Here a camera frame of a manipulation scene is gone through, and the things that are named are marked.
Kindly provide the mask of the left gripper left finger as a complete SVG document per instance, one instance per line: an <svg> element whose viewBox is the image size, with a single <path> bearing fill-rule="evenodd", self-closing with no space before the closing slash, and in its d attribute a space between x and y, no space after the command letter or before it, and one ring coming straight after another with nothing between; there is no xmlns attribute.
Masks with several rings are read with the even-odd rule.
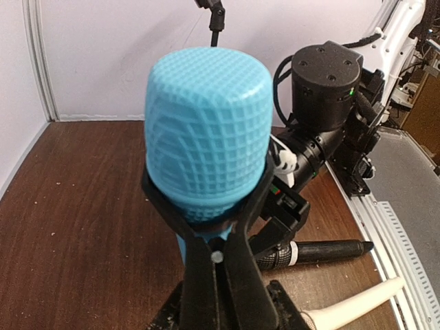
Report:
<svg viewBox="0 0 440 330"><path fill-rule="evenodd" d="M179 282L162 305L147 330L179 330L179 312L183 282Z"/></svg>

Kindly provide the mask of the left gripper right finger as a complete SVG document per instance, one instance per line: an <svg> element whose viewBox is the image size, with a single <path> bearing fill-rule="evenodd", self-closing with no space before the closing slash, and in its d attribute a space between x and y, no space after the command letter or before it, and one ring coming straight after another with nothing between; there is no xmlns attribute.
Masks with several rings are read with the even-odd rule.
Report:
<svg viewBox="0 0 440 330"><path fill-rule="evenodd" d="M278 314L278 330L311 329L279 281L271 280L267 290Z"/></svg>

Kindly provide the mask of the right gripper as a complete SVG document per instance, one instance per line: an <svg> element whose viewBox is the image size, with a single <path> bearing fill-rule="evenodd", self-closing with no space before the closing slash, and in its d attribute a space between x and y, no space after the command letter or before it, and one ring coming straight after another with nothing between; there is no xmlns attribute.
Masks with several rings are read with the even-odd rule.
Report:
<svg viewBox="0 0 440 330"><path fill-rule="evenodd" d="M309 216L309 202L282 181L273 181L260 218L266 225L250 238L253 254L272 254L293 240Z"/></svg>

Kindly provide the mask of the black microphone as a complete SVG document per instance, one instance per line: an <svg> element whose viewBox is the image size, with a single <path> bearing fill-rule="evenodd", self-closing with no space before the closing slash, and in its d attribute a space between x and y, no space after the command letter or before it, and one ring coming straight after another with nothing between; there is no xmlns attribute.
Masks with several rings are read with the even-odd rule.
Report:
<svg viewBox="0 0 440 330"><path fill-rule="evenodd" d="M256 261L260 270L276 270L294 265L331 263L356 259L374 248L371 241L291 241L288 245Z"/></svg>

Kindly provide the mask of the black microphone stand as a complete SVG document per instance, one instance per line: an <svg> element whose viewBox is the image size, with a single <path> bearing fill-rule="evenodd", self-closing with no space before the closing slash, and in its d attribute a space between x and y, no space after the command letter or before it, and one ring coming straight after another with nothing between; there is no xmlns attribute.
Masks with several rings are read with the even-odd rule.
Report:
<svg viewBox="0 0 440 330"><path fill-rule="evenodd" d="M219 34L224 30L226 9L221 0L195 0L199 8L204 8L210 11L209 29L212 32L210 46L216 47L218 45Z"/></svg>
<svg viewBox="0 0 440 330"><path fill-rule="evenodd" d="M232 228L227 239L209 241L201 233L220 230L223 225L190 225L143 172L145 195L186 244L179 329L277 329L278 314L248 242L248 228L260 214L273 167L267 159L256 188L224 223Z"/></svg>

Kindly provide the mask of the blue toy microphone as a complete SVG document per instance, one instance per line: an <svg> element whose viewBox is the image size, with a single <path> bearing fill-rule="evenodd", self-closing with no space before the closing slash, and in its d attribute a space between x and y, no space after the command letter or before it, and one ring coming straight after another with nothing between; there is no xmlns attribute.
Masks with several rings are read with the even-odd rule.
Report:
<svg viewBox="0 0 440 330"><path fill-rule="evenodd" d="M272 80L259 60L221 47L171 52L148 75L142 188L198 236L226 239L265 171L271 127Z"/></svg>

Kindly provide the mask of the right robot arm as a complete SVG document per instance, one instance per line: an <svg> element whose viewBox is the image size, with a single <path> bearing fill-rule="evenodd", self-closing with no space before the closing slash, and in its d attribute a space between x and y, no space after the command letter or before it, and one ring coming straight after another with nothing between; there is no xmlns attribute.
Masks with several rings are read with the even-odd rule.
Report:
<svg viewBox="0 0 440 330"><path fill-rule="evenodd" d="M256 258L289 245L310 205L300 191L330 164L348 196L369 194L368 155L405 62L422 37L425 1L387 1L368 37L344 45L328 41L285 58L273 86L291 80L292 111L271 139L275 176L261 216L266 226L250 239Z"/></svg>

